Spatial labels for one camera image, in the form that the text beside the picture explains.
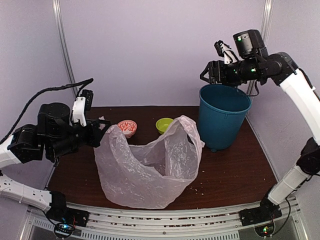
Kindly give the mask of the blue plastic trash bin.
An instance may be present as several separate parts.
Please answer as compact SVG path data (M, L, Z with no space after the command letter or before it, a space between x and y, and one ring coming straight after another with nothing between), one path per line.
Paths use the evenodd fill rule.
M212 152L227 149L236 140L252 101L242 90L208 84L199 90L197 129Z

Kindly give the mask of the pink plastic trash bag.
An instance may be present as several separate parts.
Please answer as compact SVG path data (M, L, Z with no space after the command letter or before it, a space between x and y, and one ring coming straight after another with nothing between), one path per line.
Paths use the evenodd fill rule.
M164 209L197 178L204 146L196 122L185 115L146 145L129 144L113 125L94 150L102 191L120 206Z

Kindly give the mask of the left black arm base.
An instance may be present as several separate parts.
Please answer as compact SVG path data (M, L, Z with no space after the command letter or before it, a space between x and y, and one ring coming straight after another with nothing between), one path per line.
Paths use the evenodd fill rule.
M53 233L59 239L69 238L76 227L86 227L90 213L67 207L66 196L58 191L49 191L51 201L44 216L53 225Z

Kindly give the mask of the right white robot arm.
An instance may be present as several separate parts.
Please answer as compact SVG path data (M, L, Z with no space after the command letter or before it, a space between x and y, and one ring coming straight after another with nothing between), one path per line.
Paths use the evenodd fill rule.
M251 53L239 61L224 53L226 61L210 61L199 78L209 84L237 87L256 80L268 79L281 88L299 111L312 134L295 165L265 195L256 210L259 220L268 220L293 191L320 172L320 99L305 72L285 52L262 56Z

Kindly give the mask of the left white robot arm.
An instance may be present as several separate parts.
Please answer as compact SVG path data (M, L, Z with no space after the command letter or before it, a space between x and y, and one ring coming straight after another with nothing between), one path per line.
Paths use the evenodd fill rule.
M0 166L25 164L43 158L56 164L62 156L76 153L79 148L97 148L111 126L104 119L88 119L85 123L70 121L70 108L60 102L41 105L37 124L26 124L16 129L0 145ZM24 202L52 213L61 222L72 218L64 194L43 191L0 176L0 192L8 198Z

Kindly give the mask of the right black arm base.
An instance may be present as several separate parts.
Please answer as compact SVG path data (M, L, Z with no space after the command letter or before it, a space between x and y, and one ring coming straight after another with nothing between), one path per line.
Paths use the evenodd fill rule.
M255 233L262 238L271 237L276 232L275 219L282 215L279 205L268 199L263 199L258 207L246 208L239 212L242 226L253 226Z

